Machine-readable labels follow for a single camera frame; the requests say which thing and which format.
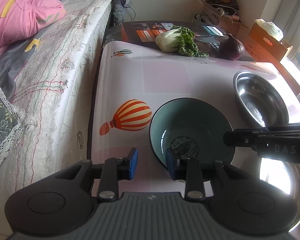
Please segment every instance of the bowl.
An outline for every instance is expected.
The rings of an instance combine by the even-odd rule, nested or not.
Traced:
[[[179,157],[193,157],[200,163],[231,163],[235,148],[223,143],[227,131],[232,131],[229,122],[213,106],[194,98],[177,98],[154,113],[149,134],[154,154],[166,166],[169,147]]]
[[[239,71],[233,79],[236,99],[254,127],[289,123],[287,107],[277,90],[263,77]]]

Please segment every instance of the pink quilt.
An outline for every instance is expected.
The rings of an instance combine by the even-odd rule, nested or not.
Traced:
[[[10,43],[33,36],[64,15],[59,0],[0,0],[0,55]]]

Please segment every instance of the screw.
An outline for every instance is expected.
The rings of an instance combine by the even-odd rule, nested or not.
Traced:
[[[193,191],[189,191],[187,193],[187,196],[189,198],[200,199],[200,198],[203,198],[203,193],[200,191],[197,191],[197,190],[193,190]]]
[[[104,198],[104,199],[111,199],[111,198],[114,198],[114,192],[111,190],[101,191],[99,193],[99,197]]]

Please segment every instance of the hot air balloon print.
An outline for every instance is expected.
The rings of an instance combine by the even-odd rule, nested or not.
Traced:
[[[129,50],[129,49],[123,49],[123,50],[114,52],[111,57],[114,57],[114,56],[119,56],[120,57],[120,56],[124,56],[126,54],[131,54],[131,53],[132,53],[132,51]]]
[[[112,121],[100,127],[99,134],[105,135],[113,127],[124,131],[140,131],[150,123],[151,115],[151,109],[145,102],[129,100],[118,108]]]

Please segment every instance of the box with clutter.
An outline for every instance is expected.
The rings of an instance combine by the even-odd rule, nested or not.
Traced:
[[[298,95],[300,94],[300,85],[284,66],[284,59],[291,51],[292,46],[282,38],[282,32],[281,34],[282,36],[276,36],[275,34],[271,36],[266,30],[255,23],[243,44],[245,50],[254,58],[255,61],[272,63],[284,77],[294,94]]]
[[[244,34],[240,34],[246,33],[248,31],[248,27],[240,22],[236,9],[233,9],[233,12],[228,15],[224,13],[223,10],[218,10],[218,8],[215,7],[220,6],[224,9],[231,8],[219,5],[219,3],[218,5],[214,4],[215,0],[198,0],[198,3],[200,4],[200,14],[193,19],[194,22],[218,25],[227,33],[231,33],[237,39],[243,40]]]

